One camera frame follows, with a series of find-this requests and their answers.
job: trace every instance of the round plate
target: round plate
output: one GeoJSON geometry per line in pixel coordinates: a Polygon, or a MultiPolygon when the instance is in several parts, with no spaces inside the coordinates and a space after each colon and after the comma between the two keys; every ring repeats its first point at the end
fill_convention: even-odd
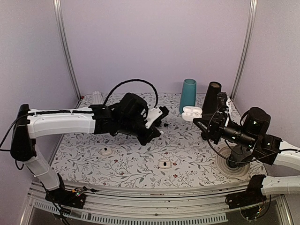
{"type": "MultiPolygon", "coordinates": [[[[225,146],[220,147],[219,153],[227,158],[230,156],[231,150],[227,145],[225,145],[225,146]]],[[[227,165],[226,160],[217,155],[216,166],[217,166],[218,170],[221,172],[221,174],[223,174],[224,176],[226,176],[228,178],[247,180],[249,177],[250,164],[247,164],[243,167],[230,168],[227,165]]]]}

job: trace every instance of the ventilation grille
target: ventilation grille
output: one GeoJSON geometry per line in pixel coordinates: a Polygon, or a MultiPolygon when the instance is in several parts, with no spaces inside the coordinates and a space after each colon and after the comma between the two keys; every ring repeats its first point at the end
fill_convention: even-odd
{"type": "MultiPolygon", "coordinates": [[[[59,214],[57,209],[48,202],[35,201],[34,206],[38,209],[45,210],[51,213],[59,214]]],[[[178,218],[178,219],[138,219],[138,218],[122,218],[122,217],[107,217],[96,213],[76,212],[75,216],[68,216],[70,218],[84,220],[102,225],[209,225],[227,222],[226,214],[216,214],[205,217],[193,218],[178,218]]]]}

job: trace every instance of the teal cup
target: teal cup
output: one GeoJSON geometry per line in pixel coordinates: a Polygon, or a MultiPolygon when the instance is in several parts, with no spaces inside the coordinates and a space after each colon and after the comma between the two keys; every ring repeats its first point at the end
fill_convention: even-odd
{"type": "Polygon", "coordinates": [[[197,82],[194,79],[185,79],[182,86],[179,112],[183,113],[183,107],[195,106],[197,82]]]}

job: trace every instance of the floral tablecloth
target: floral tablecloth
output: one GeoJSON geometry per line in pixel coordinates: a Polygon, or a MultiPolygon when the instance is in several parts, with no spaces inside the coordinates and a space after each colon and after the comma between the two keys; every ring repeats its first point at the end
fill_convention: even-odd
{"type": "MultiPolygon", "coordinates": [[[[139,95],[147,101],[149,108],[154,106],[154,94],[139,95]]],[[[113,94],[108,105],[122,97],[123,94],[113,94]]],[[[86,95],[80,107],[90,105],[91,98],[92,95],[86,95]]],[[[203,101],[204,95],[198,95],[196,106],[201,107],[203,101]]],[[[181,118],[179,102],[180,94],[159,94],[158,106],[165,105],[170,113],[159,128],[164,134],[146,146],[124,134],[115,137],[65,134],[52,167],[64,180],[116,187],[181,188],[240,182],[218,171],[215,152],[201,139],[196,125],[181,118]],[[107,157],[101,154],[105,147],[112,150],[107,157]],[[169,160],[172,167],[159,168],[158,163],[162,160],[169,160]]],[[[232,119],[240,119],[235,108],[232,119]]],[[[262,163],[251,164],[249,178],[255,174],[266,174],[262,163]]]]}

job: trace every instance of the black tumbler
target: black tumbler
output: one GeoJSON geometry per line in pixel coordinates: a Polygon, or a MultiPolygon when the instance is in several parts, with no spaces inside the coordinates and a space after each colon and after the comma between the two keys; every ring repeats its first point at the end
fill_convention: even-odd
{"type": "Polygon", "coordinates": [[[218,93],[222,85],[218,82],[210,82],[202,107],[202,114],[213,114],[218,109],[218,93]]]}

